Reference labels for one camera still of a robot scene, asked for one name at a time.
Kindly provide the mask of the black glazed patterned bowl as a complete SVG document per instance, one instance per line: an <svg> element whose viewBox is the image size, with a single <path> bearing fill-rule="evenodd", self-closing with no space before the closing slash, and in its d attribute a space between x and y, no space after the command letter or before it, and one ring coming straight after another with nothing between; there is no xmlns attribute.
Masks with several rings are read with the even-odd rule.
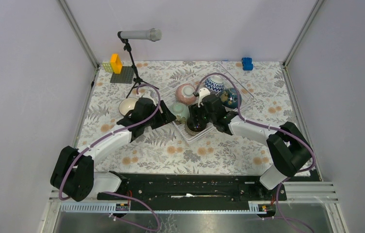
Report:
<svg viewBox="0 0 365 233"><path fill-rule="evenodd" d="M200 132L206 130L208 121L203 117L193 117L190 116L185 123L184 129L185 131L191 135L195 136Z"/></svg>

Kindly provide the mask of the light green celadon bowl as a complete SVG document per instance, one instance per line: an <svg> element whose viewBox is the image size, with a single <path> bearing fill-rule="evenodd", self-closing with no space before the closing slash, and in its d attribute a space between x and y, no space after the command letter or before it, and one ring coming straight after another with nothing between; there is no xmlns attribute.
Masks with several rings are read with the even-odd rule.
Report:
<svg viewBox="0 0 365 233"><path fill-rule="evenodd" d="M177 125L185 124L190 117L188 106L181 102L176 102L172 104L170 107L170 111L176 117L174 122Z"/></svg>

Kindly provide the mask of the teal bowl cream interior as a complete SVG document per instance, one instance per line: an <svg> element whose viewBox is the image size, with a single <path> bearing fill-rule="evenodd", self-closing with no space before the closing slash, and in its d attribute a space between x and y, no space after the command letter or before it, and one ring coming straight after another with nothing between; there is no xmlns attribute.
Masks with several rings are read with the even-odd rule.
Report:
<svg viewBox="0 0 365 233"><path fill-rule="evenodd" d="M118 110L122 116L125 116L129 111L133 110L137 103L137 98L126 98L118 106Z"/></svg>

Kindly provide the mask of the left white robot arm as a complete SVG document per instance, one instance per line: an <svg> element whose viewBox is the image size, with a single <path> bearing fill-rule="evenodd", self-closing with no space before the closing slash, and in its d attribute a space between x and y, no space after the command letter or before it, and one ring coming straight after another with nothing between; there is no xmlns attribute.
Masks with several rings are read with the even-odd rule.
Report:
<svg viewBox="0 0 365 233"><path fill-rule="evenodd" d="M158 104L148 98L139 98L134 109L125 114L113 131L79 149L64 147L50 178L50 184L59 190L59 198L82 201L87 197L108 191L120 200L127 195L127 187L113 172L95 172L95 165L122 146L141 136L145 128L156 129L176 120L164 101Z"/></svg>

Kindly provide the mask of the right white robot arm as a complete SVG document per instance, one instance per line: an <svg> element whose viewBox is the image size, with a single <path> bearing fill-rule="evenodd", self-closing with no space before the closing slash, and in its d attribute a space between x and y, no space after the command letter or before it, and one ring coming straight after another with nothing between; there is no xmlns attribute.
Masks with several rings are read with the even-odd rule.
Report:
<svg viewBox="0 0 365 233"><path fill-rule="evenodd" d="M269 199L275 187L301 172L314 158L313 150L292 122L270 126L245 119L239 112L228 111L215 94L205 96L200 103L188 108L190 118L186 123L189 129L211 123L221 133L245 137L268 148L273 165L260 176L259 184L255 186L259 199Z"/></svg>

